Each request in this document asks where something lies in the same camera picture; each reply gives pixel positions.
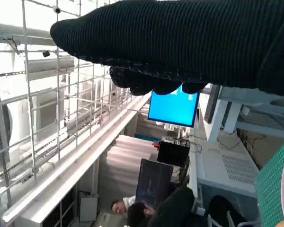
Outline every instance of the white desk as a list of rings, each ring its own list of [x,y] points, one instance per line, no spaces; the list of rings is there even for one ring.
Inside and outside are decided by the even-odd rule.
[[[196,119],[191,132],[197,137],[206,138],[201,115],[199,121]],[[189,154],[191,162],[189,187],[196,197],[198,197],[198,184],[255,197],[253,179],[258,169],[242,142],[229,150],[217,141],[210,143],[197,137],[191,137],[191,141],[201,145],[202,152],[197,152],[196,146],[191,144]],[[229,135],[221,130],[218,131],[218,138],[229,148],[240,141],[235,133]]]

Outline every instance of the camera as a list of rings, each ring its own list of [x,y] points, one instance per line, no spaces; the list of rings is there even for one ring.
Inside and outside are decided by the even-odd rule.
[[[54,10],[54,12],[55,12],[56,14],[61,13],[61,9],[60,9],[59,7],[57,7],[57,6],[54,6],[54,7],[53,7],[53,10]]]

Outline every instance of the man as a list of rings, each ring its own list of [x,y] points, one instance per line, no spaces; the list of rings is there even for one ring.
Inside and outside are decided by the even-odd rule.
[[[112,202],[111,209],[114,213],[125,214],[128,208],[134,204],[135,200],[135,196],[124,197],[122,200],[114,200]]]

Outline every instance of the dark monitor screen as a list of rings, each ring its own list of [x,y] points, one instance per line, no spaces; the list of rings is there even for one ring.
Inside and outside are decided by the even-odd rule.
[[[172,166],[142,159],[135,202],[158,208],[166,196],[172,171]]]
[[[199,93],[192,95],[182,91],[182,85],[167,95],[152,91],[148,119],[193,127]]]

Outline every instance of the dark hair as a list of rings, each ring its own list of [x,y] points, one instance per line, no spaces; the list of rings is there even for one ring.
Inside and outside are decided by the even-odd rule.
[[[144,209],[146,206],[142,202],[134,203],[127,211],[127,224],[130,227],[137,227],[143,222],[146,217],[144,215]]]
[[[120,202],[121,200],[113,200],[112,201],[112,204],[110,205],[110,209],[113,208],[114,204],[117,203],[117,202]]]

